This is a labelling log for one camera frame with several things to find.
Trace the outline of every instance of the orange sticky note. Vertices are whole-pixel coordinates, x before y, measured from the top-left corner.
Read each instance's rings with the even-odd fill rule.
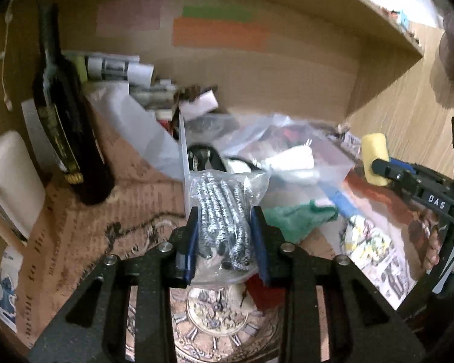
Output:
[[[173,46],[190,48],[230,48],[263,52],[267,28],[258,23],[176,18],[173,22]]]

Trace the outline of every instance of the red object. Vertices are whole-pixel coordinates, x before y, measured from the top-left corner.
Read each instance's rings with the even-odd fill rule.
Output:
[[[286,291],[283,288],[266,288],[258,274],[249,278],[245,287],[259,311],[276,308],[284,303]]]
[[[173,135],[173,126],[169,120],[157,120],[163,128],[165,128],[170,135]]]

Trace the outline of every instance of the yellow sponge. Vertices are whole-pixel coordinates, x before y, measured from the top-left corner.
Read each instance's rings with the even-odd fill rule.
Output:
[[[84,56],[75,56],[72,62],[76,67],[81,83],[87,82],[86,60],[84,59]]]
[[[390,180],[373,173],[372,162],[377,158],[389,161],[387,139],[383,133],[371,133],[362,138],[363,168],[367,182],[373,185],[386,186]]]

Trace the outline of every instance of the clock face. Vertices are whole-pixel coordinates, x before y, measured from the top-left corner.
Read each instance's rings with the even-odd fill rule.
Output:
[[[261,362],[275,356],[280,310],[258,311],[239,288],[170,290],[179,362]]]

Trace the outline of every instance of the metal screw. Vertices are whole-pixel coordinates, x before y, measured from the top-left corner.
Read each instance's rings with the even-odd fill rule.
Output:
[[[281,251],[285,253],[291,253],[296,249],[296,246],[293,243],[282,243]]]
[[[173,244],[168,241],[164,241],[163,243],[160,243],[158,245],[158,249],[160,250],[161,253],[167,253],[167,252],[171,251],[172,248],[173,248]]]
[[[337,255],[334,257],[334,260],[340,265],[347,266],[350,264],[350,258],[346,255]]]
[[[106,266],[114,265],[116,262],[117,262],[116,255],[108,255],[106,258],[104,258],[104,264]]]

